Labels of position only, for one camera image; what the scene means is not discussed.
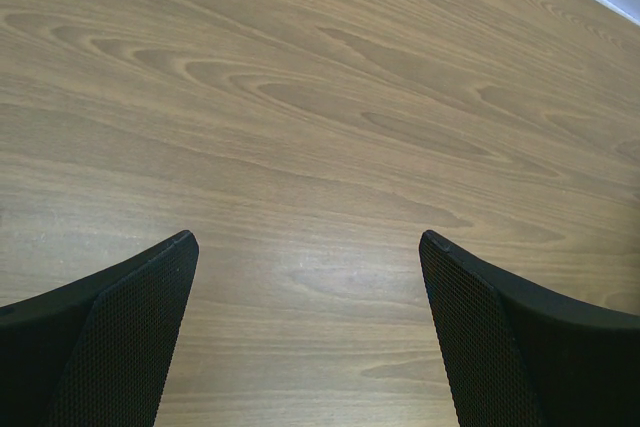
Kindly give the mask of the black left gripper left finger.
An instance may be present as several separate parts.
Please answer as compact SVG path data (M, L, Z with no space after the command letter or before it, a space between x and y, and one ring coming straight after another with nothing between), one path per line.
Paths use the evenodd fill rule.
M153 425L198 255L181 231L2 307L2 425Z

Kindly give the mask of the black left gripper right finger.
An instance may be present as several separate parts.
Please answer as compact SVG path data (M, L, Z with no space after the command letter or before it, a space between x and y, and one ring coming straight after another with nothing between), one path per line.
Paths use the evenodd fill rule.
M432 230L419 254L459 425L638 425L638 316L542 287Z

